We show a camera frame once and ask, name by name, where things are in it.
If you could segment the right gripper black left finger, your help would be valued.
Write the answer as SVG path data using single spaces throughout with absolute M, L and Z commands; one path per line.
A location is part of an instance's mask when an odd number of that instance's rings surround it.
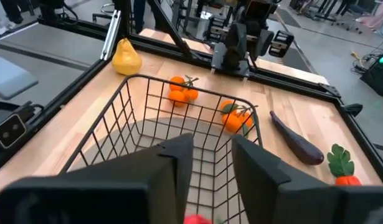
M 0 191 L 0 223 L 182 223 L 192 134 L 71 172 L 19 179 Z

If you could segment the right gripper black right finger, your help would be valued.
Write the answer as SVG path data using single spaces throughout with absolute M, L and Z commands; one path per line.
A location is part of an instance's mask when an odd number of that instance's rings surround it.
M 329 185 L 239 134 L 231 153 L 249 223 L 383 223 L 383 186 Z

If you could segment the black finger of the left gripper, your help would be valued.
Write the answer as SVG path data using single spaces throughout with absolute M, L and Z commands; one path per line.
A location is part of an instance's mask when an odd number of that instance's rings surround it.
M 274 38 L 273 31 L 261 30 L 260 36 L 257 40 L 257 44 L 255 47 L 255 53 L 253 55 L 254 60 L 266 54 L 269 46 L 271 45 L 273 38 Z
M 233 23 L 225 38 L 225 65 L 238 67 L 247 52 L 247 28 L 244 24 Z

